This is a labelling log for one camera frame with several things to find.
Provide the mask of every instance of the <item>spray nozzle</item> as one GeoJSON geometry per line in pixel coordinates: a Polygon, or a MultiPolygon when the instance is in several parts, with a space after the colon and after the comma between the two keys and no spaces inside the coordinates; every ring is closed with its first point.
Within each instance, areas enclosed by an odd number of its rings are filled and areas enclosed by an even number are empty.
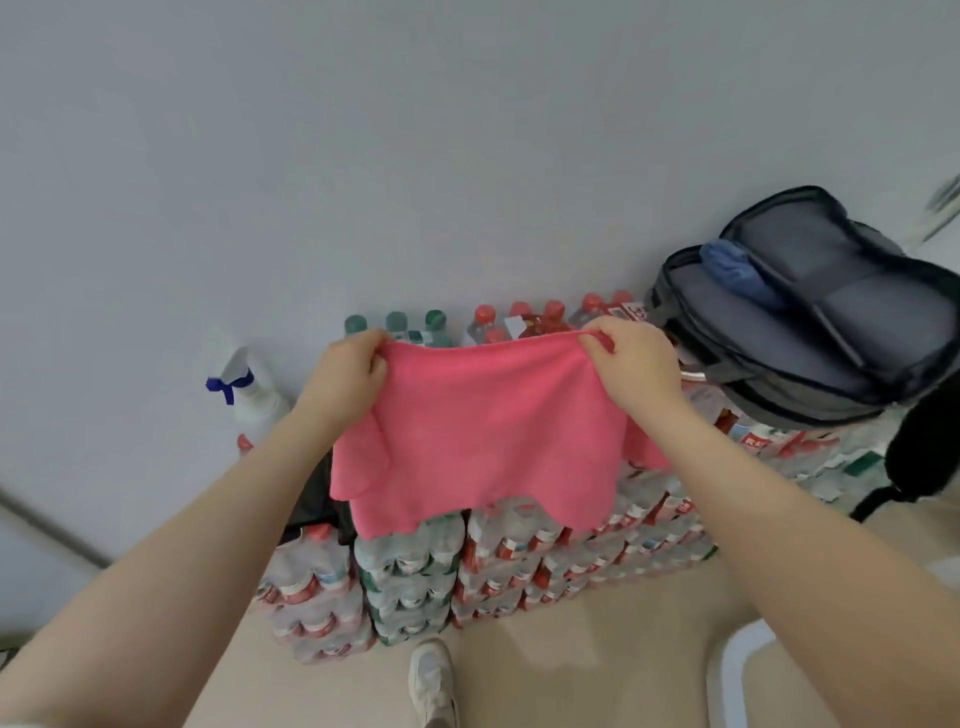
{"type": "Polygon", "coordinates": [[[211,376],[206,380],[206,388],[210,392],[223,392],[227,404],[233,404],[233,388],[249,387],[253,384],[253,372],[247,366],[247,347],[241,347],[224,365],[219,376],[211,376]]]}

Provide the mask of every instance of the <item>hand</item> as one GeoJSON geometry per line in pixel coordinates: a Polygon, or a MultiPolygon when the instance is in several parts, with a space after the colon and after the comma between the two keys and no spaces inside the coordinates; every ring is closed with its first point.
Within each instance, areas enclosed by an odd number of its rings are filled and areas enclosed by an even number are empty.
{"type": "Polygon", "coordinates": [[[677,353],[657,327],[601,316],[584,327],[613,340],[613,352],[595,336],[581,336],[580,345],[603,382],[610,399],[643,427],[643,420],[662,417],[687,406],[680,386],[677,353]]]}
{"type": "Polygon", "coordinates": [[[373,407],[387,380],[387,360],[377,347],[391,341],[382,328],[352,334],[327,347],[313,370],[296,410],[331,422],[344,432],[373,407]]]}

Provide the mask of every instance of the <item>bottle cap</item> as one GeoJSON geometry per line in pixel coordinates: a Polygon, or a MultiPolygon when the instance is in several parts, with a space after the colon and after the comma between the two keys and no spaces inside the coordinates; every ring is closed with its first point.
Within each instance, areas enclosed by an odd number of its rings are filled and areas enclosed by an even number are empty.
{"type": "Polygon", "coordinates": [[[391,311],[387,314],[387,330],[390,332],[405,331],[407,328],[407,315],[403,311],[391,311]]]}
{"type": "Polygon", "coordinates": [[[424,322],[428,331],[443,331],[446,328],[446,314],[439,308],[434,308],[426,312],[424,322]]]}
{"type": "Polygon", "coordinates": [[[563,301],[557,301],[553,299],[546,302],[546,306],[543,307],[543,317],[547,319],[553,319],[555,321],[560,321],[564,314],[566,313],[566,306],[563,301]]]}
{"type": "Polygon", "coordinates": [[[496,321],[496,309],[489,303],[478,305],[473,312],[473,320],[480,326],[489,326],[496,321]]]}
{"type": "Polygon", "coordinates": [[[329,523],[314,523],[303,528],[303,535],[310,541],[329,541],[333,537],[333,526],[329,523]]]}
{"type": "Polygon", "coordinates": [[[344,331],[347,332],[347,335],[352,333],[360,333],[361,331],[366,330],[367,318],[365,316],[353,314],[352,316],[347,316],[347,319],[344,321],[344,331]]]}
{"type": "Polygon", "coordinates": [[[598,293],[587,293],[581,307],[585,311],[599,311],[603,307],[603,297],[598,293]]]}
{"type": "Polygon", "coordinates": [[[529,316],[534,312],[534,309],[526,301],[514,301],[514,304],[510,306],[510,313],[508,316],[529,316]]]}

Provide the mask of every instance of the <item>blue spray trigger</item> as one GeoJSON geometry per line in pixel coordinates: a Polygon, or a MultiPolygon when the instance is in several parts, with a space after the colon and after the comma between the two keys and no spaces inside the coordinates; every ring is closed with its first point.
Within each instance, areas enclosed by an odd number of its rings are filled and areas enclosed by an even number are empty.
{"type": "Polygon", "coordinates": [[[253,372],[250,369],[247,373],[234,381],[224,382],[216,376],[209,376],[206,379],[206,388],[210,392],[223,392],[227,404],[233,404],[233,387],[249,387],[253,384],[253,372]]]}

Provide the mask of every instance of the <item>red bottle cap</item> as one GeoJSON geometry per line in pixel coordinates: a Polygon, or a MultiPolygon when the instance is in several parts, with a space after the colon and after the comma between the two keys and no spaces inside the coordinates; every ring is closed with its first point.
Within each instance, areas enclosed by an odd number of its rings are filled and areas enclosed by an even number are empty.
{"type": "Polygon", "coordinates": [[[333,526],[329,523],[314,523],[304,527],[303,535],[310,541],[327,541],[333,538],[333,526]]]}
{"type": "Polygon", "coordinates": [[[514,301],[514,304],[510,306],[510,313],[508,316],[527,316],[534,312],[534,309],[530,307],[530,304],[526,301],[514,301]]]}
{"type": "Polygon", "coordinates": [[[473,320],[482,327],[489,326],[496,321],[496,309],[489,303],[478,305],[473,312],[473,320]]]}
{"type": "Polygon", "coordinates": [[[484,336],[484,344],[499,344],[507,340],[507,332],[500,328],[492,328],[484,336]]]}
{"type": "Polygon", "coordinates": [[[552,299],[546,302],[546,306],[543,307],[543,317],[547,319],[554,319],[559,321],[564,317],[566,313],[566,306],[563,301],[557,301],[552,299]]]}
{"type": "Polygon", "coordinates": [[[599,311],[603,308],[603,296],[598,293],[587,293],[584,296],[584,302],[581,303],[581,307],[585,311],[599,311]]]}

